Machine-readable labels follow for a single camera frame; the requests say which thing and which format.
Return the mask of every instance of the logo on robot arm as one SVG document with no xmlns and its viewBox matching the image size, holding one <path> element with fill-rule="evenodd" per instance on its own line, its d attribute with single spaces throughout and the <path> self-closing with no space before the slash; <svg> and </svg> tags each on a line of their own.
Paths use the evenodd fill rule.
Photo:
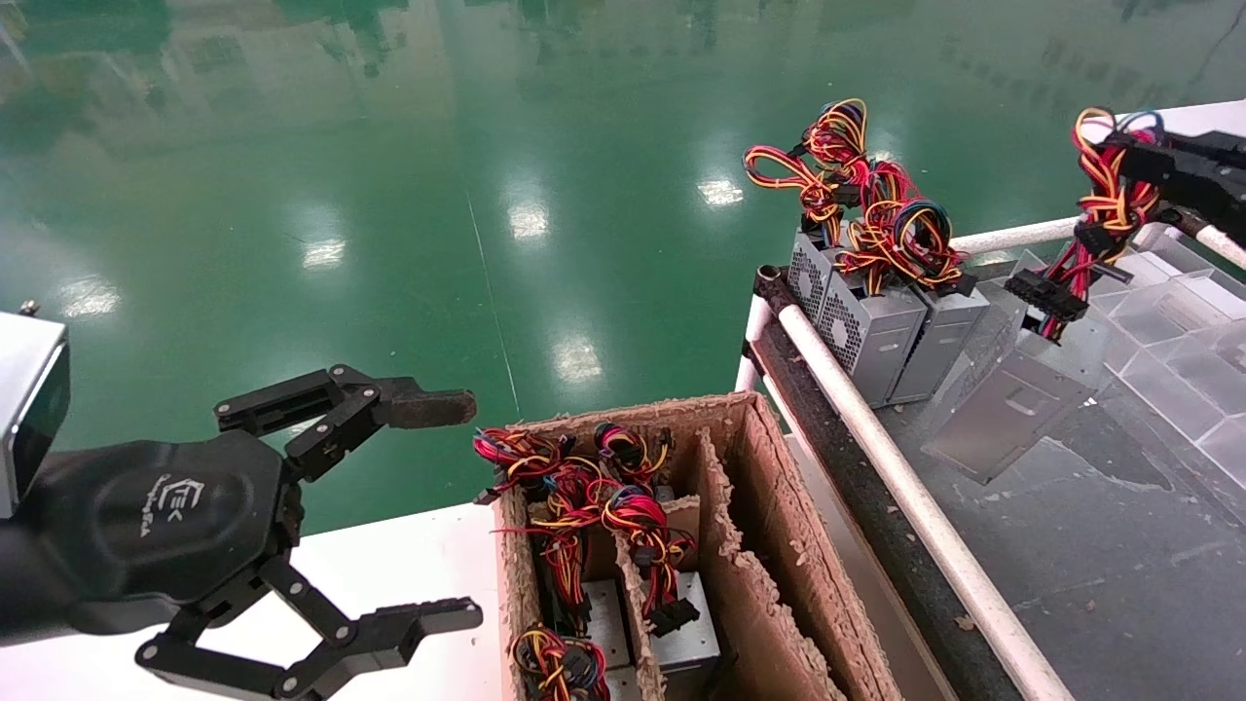
<svg viewBox="0 0 1246 701">
<path fill-rule="evenodd" d="M 163 518 L 166 523 L 181 522 L 184 520 L 184 512 L 199 506 L 199 497 L 203 496 L 206 487 L 202 482 L 187 478 L 168 483 L 171 479 L 173 476 L 168 473 L 159 476 L 147 492 L 142 522 L 138 525 L 138 538 L 147 538 L 157 515 Z"/>
</svg>

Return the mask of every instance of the colorful cable bundle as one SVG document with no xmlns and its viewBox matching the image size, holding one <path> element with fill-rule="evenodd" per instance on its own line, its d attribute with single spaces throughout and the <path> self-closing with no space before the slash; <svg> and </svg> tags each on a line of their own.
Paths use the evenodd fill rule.
<svg viewBox="0 0 1246 701">
<path fill-rule="evenodd" d="M 528 701 L 609 701 L 606 655 L 587 640 L 563 639 L 533 624 L 511 642 Z"/>
<path fill-rule="evenodd" d="M 659 609 L 675 604 L 679 599 L 675 565 L 695 548 L 692 534 L 672 537 L 662 506 L 634 486 L 614 493 L 602 510 L 602 524 L 625 534 L 632 543 L 632 560 L 642 570 L 648 570 L 649 595 L 644 601 L 644 615 L 652 618 Z"/>
<path fill-rule="evenodd" d="M 692 604 L 679 600 L 675 572 L 695 542 L 690 534 L 672 538 L 665 512 L 653 498 L 674 441 L 663 431 L 653 454 L 637 432 L 602 423 L 593 442 L 598 462 L 571 456 L 576 445 L 571 437 L 553 443 L 522 431 L 486 430 L 477 431 L 472 446 L 496 466 L 498 482 L 485 491 L 487 501 L 515 486 L 527 488 L 530 499 L 536 493 L 546 496 L 548 518 L 531 518 L 527 528 L 515 532 L 538 537 L 568 630 L 576 635 L 587 630 L 589 603 L 582 576 L 589 545 L 584 529 L 603 524 L 627 534 L 633 560 L 649 574 L 644 614 L 654 621 L 657 634 L 664 635 L 699 615 Z"/>
<path fill-rule="evenodd" d="M 670 431 L 663 431 L 658 440 L 658 456 L 649 457 L 649 446 L 634 431 L 618 425 L 602 423 L 593 432 L 593 443 L 607 466 L 618 471 L 624 484 L 634 484 L 653 493 L 653 482 L 667 463 L 667 456 L 674 447 Z"/>
<path fill-rule="evenodd" d="M 588 560 L 588 540 L 583 530 L 601 523 L 603 494 L 608 496 L 621 486 L 592 462 L 577 457 L 563 461 L 558 472 L 546 481 L 549 483 L 546 506 L 551 518 L 532 519 L 528 532 L 546 538 L 541 557 L 549 565 L 554 593 L 577 635 L 583 635 L 589 610 L 582 584 Z"/>
<path fill-rule="evenodd" d="M 763 174 L 759 161 L 779 163 L 792 174 L 771 177 Z M 825 225 L 827 245 L 840 243 L 840 220 L 844 207 L 839 200 L 837 189 L 842 184 L 826 171 L 814 171 L 799 154 L 785 153 L 773 146 L 753 146 L 744 152 L 744 172 L 754 184 L 771 189 L 795 187 L 800 189 L 800 205 L 805 215 L 817 224 Z"/>
<path fill-rule="evenodd" d="M 1146 117 L 1151 120 L 1149 125 L 1138 125 Z M 1095 146 L 1087 138 L 1088 125 L 1109 129 L 1103 144 Z M 1144 143 L 1159 143 L 1164 139 L 1164 118 L 1158 112 L 1118 118 L 1109 110 L 1089 107 L 1073 122 L 1070 138 L 1078 151 L 1078 164 L 1090 178 L 1090 194 L 1078 199 L 1082 220 L 1077 224 L 1077 238 L 1043 270 L 1043 276 L 1082 301 L 1087 300 L 1090 284 L 1098 276 L 1096 268 L 1111 265 L 1125 253 L 1130 237 L 1150 220 L 1160 200 L 1156 186 L 1129 181 L 1120 174 L 1125 147 L 1113 137 L 1124 134 Z M 1048 316 L 1039 325 L 1039 332 L 1059 341 L 1067 325 L 1067 321 Z"/>
<path fill-rule="evenodd" d="M 840 252 L 836 264 L 844 271 L 862 271 L 867 294 L 881 294 L 892 281 L 912 281 L 938 294 L 953 290 L 968 294 L 961 284 L 968 281 L 959 268 L 964 255 L 951 245 L 952 223 L 947 212 L 922 197 L 898 163 L 866 156 L 866 122 L 861 100 L 826 105 L 792 151 L 782 153 L 769 146 L 748 149 L 745 172 L 764 187 L 801 187 L 805 217 L 826 224 L 826 247 L 840 245 L 842 204 L 849 202 L 847 186 L 851 186 L 862 217 L 849 224 L 852 249 Z M 814 157 L 816 169 L 801 159 L 804 153 Z M 755 162 L 761 157 L 778 161 L 796 174 L 760 176 Z M 834 188 L 827 183 L 834 183 Z M 836 204 L 834 209 L 825 205 L 831 200 Z M 811 207 L 811 202 L 819 205 Z"/>
<path fill-rule="evenodd" d="M 476 498 L 487 504 L 516 486 L 540 488 L 546 477 L 557 472 L 564 446 L 532 436 L 526 431 L 502 428 L 476 430 L 472 449 L 493 464 L 496 484 Z"/>
</svg>

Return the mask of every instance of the black clamp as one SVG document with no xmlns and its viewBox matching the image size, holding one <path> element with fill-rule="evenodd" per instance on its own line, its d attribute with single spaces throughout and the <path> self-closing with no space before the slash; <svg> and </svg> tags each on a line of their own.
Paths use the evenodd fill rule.
<svg viewBox="0 0 1246 701">
<path fill-rule="evenodd" d="M 1209 131 L 1197 136 L 1166 133 L 1146 143 L 1113 133 L 1104 146 L 1124 147 L 1120 173 L 1160 188 L 1165 200 L 1189 207 L 1246 245 L 1246 138 Z"/>
<path fill-rule="evenodd" d="M 483 621 L 471 599 L 378 609 L 353 621 L 282 559 L 260 567 L 259 575 L 263 586 L 320 635 L 320 644 L 302 661 L 285 669 L 197 647 L 221 614 L 192 608 L 183 608 L 164 633 L 143 644 L 135 661 L 169 684 L 232 699 L 323 701 L 359 674 L 406 666 L 429 635 Z"/>
<path fill-rule="evenodd" d="M 285 446 L 264 553 L 209 595 L 183 605 L 135 654 L 141 667 L 169 684 L 233 699 L 324 701 L 356 675 L 405 666 L 429 635 L 481 625 L 471 599 L 392 606 L 351 620 L 288 562 L 304 518 L 303 481 L 323 477 L 383 427 L 466 423 L 476 413 L 470 392 L 425 392 L 409 377 L 374 380 L 334 366 L 227 400 L 213 413 L 222 433 L 255 437 L 316 421 Z M 268 591 L 319 634 L 321 642 L 307 657 L 284 669 L 196 646 L 204 630 L 232 621 Z"/>
</svg>

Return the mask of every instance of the metal pipe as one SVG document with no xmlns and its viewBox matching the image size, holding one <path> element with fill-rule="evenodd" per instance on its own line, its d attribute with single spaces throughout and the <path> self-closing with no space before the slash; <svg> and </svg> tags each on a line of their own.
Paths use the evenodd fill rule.
<svg viewBox="0 0 1246 701">
<path fill-rule="evenodd" d="M 1229 234 L 1219 228 L 1207 224 L 1202 227 L 1199 233 L 1194 234 L 1194 239 L 1207 248 L 1211 248 L 1216 253 L 1220 253 L 1230 263 L 1246 270 L 1246 250 L 1244 250 L 1241 245 L 1237 245 L 1237 243 L 1229 238 Z"/>
<path fill-rule="evenodd" d="M 1014 225 L 987 233 L 974 233 L 959 235 L 952 239 L 952 248 L 962 253 L 977 255 L 978 253 L 991 253 L 992 250 L 1004 250 L 1018 245 L 1033 245 L 1048 240 L 1063 240 L 1073 238 L 1073 224 L 1078 223 L 1078 217 L 1055 219 L 1050 222 L 1038 222 L 1025 225 Z"/>
<path fill-rule="evenodd" d="M 775 269 L 774 274 L 778 276 L 779 271 Z M 770 304 L 756 294 L 753 295 L 753 303 L 749 304 L 749 321 L 744 326 L 744 340 L 753 342 L 754 340 L 761 337 L 761 329 L 770 322 L 774 314 L 770 311 Z M 740 357 L 740 370 L 735 374 L 735 392 L 748 392 L 758 385 L 758 369 L 754 367 L 753 361 L 745 357 Z"/>
<path fill-rule="evenodd" d="M 1049 240 L 1063 240 L 1073 238 L 1073 225 L 1078 223 L 1078 217 L 1038 222 L 1033 224 L 1002 228 L 987 233 L 974 233 L 952 239 L 952 247 L 962 253 L 977 255 L 978 253 L 991 253 L 993 250 L 1006 250 L 1019 245 L 1033 245 Z M 1237 245 L 1225 232 L 1214 225 L 1206 225 L 1194 234 L 1194 238 L 1222 255 L 1226 260 L 1246 269 L 1246 249 Z"/>
<path fill-rule="evenodd" d="M 861 449 L 930 550 L 973 623 L 994 650 L 1017 690 L 1029 701 L 1072 701 L 1069 690 L 1038 650 L 982 565 L 947 520 L 900 448 L 831 356 L 814 325 L 795 304 L 779 310 L 779 321 L 800 350 L 805 365 L 847 425 Z"/>
</svg>

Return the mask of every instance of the white table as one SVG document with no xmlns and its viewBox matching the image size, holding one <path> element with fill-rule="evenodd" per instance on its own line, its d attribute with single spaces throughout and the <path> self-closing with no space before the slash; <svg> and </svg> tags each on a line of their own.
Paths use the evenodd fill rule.
<svg viewBox="0 0 1246 701">
<path fill-rule="evenodd" d="M 495 701 L 501 696 L 497 555 L 493 512 L 461 506 L 313 535 L 292 563 L 348 616 L 381 606 L 471 596 L 483 610 L 475 629 L 424 640 L 401 670 L 355 677 L 334 701 Z M 0 649 L 0 699 L 12 701 L 218 700 L 164 684 L 133 662 L 161 628 L 131 635 L 75 635 Z M 199 645 L 289 665 L 319 637 L 275 596 Z"/>
</svg>

